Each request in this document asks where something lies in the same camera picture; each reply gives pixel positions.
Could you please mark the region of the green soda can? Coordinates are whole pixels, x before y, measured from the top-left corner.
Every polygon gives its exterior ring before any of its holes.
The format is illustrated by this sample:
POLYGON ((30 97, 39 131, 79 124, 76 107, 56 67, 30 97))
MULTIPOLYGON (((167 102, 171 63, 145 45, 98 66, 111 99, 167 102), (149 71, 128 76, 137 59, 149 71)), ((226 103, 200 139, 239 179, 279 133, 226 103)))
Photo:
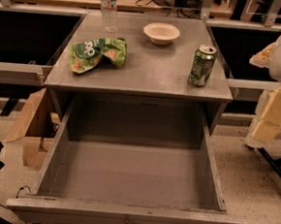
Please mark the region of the green soda can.
POLYGON ((201 45, 195 52, 189 81, 195 86, 204 86, 209 80, 216 58, 215 47, 201 45))

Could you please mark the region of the open grey top drawer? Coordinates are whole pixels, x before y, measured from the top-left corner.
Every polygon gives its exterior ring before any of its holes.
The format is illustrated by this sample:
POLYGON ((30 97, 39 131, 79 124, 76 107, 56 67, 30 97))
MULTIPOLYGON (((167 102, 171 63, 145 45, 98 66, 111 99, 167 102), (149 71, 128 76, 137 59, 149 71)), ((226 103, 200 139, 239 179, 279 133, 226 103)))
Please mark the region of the open grey top drawer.
POLYGON ((25 222, 247 224, 227 213, 199 102, 76 95, 33 194, 8 200, 25 222))

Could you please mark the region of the black chair base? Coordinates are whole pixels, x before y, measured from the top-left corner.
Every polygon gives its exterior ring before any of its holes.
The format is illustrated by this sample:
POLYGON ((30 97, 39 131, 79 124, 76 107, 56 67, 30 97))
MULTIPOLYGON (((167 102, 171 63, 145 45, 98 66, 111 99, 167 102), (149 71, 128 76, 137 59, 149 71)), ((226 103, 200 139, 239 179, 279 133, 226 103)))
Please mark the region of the black chair base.
POLYGON ((277 159, 272 158, 272 156, 262 147, 255 148, 255 147, 251 147, 250 145, 246 147, 249 148, 250 150, 254 150, 254 149, 258 150, 262 154, 268 165, 272 168, 272 170, 275 171, 277 175, 281 178, 281 158, 277 158, 277 159))

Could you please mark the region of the white bowl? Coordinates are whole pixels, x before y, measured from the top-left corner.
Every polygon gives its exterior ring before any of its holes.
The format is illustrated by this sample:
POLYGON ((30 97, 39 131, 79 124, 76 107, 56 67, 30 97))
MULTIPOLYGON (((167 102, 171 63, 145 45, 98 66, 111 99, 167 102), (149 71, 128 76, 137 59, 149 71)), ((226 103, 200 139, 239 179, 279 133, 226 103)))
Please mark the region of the white bowl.
POLYGON ((179 29, 168 23, 153 22, 144 27, 144 33, 158 46, 164 46, 171 43, 177 37, 179 37, 179 29))

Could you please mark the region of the grey cabinet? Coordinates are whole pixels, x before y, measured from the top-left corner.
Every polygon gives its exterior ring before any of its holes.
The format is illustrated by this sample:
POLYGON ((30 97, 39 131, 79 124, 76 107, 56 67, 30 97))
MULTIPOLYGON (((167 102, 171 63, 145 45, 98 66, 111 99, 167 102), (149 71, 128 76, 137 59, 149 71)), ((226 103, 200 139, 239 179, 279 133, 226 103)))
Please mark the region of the grey cabinet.
POLYGON ((114 35, 127 41, 128 55, 123 67, 117 69, 102 61, 95 69, 75 74, 69 68, 69 52, 64 50, 46 78, 45 87, 203 101, 209 125, 215 126, 233 97, 221 64, 214 63, 205 86, 196 87, 189 82, 196 49, 212 44, 206 23, 200 19, 119 12, 117 26, 114 35), (180 36, 169 45, 156 46, 143 33, 143 28, 152 22, 171 24, 179 29, 180 36))

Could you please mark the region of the clear plastic water bottle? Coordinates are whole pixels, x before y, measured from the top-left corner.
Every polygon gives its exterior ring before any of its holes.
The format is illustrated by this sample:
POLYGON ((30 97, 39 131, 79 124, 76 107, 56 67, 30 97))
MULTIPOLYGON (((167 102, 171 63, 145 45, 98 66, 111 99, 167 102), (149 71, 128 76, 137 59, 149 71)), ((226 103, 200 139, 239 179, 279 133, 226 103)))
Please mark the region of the clear plastic water bottle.
POLYGON ((105 31, 114 33, 117 31, 117 0, 100 0, 100 10, 102 13, 102 23, 105 31))

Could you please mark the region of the green chip bag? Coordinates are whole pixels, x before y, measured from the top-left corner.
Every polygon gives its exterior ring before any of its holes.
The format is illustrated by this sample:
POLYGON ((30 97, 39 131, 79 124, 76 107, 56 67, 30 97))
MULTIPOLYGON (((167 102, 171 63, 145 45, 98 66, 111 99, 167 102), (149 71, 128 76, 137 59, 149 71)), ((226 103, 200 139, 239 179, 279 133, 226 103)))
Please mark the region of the green chip bag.
POLYGON ((83 74, 98 66, 103 58, 120 68, 126 62, 126 44, 123 38, 100 38, 73 44, 69 53, 70 70, 83 74))

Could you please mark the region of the brown cardboard box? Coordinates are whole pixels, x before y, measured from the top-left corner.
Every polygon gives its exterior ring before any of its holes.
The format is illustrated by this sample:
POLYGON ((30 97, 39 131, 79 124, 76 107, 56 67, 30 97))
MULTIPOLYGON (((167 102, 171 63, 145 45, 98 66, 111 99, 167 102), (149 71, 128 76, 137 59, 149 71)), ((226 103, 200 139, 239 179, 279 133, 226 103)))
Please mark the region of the brown cardboard box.
POLYGON ((29 95, 4 138, 5 144, 21 141, 23 166, 41 168, 46 159, 61 125, 59 114, 52 103, 46 88, 29 95))

